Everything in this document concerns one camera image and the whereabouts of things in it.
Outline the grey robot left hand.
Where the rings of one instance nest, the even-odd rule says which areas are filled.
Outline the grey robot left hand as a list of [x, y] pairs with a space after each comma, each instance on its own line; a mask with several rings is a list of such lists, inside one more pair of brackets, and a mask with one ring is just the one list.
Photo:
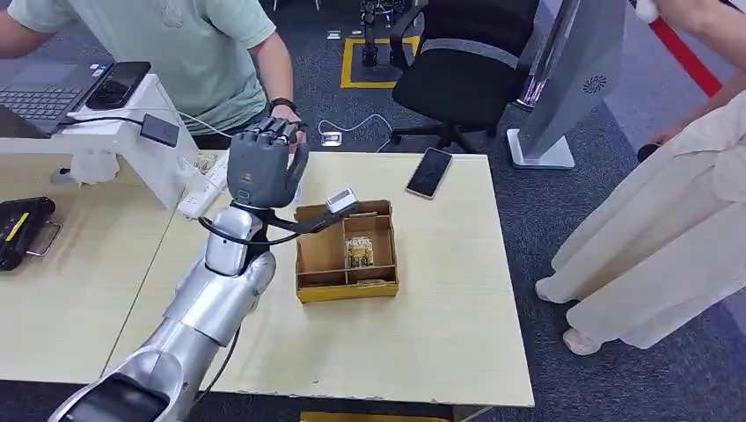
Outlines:
[[302, 122], [268, 116], [231, 137], [227, 187], [242, 206], [282, 208], [296, 196], [310, 149]]

